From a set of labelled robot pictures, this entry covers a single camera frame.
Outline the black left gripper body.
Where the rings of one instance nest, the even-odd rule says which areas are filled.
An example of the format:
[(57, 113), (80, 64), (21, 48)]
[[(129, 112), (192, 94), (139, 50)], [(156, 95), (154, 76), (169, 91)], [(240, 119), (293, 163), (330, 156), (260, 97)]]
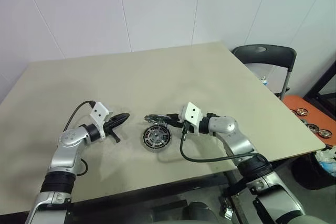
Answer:
[(115, 119), (115, 117), (111, 117), (104, 125), (103, 125), (103, 130), (104, 132), (111, 132), (113, 131), (113, 129), (115, 128), (115, 122), (117, 120)]

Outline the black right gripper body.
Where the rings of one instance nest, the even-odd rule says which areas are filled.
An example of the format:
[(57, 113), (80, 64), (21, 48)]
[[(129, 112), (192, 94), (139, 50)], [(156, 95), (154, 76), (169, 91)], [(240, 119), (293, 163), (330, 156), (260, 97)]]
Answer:
[(184, 119), (181, 119), (180, 115), (177, 115), (177, 127), (181, 128), (182, 130), (189, 130), (190, 123)]

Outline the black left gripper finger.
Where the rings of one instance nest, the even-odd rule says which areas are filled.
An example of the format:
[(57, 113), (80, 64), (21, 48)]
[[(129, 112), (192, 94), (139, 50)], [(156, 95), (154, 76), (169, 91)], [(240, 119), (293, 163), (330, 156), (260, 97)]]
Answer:
[(121, 125), (123, 124), (128, 118), (129, 113), (120, 113), (112, 117), (112, 124), (113, 125)]
[(116, 143), (121, 141), (121, 139), (113, 131), (113, 127), (110, 127), (110, 136), (115, 140)]

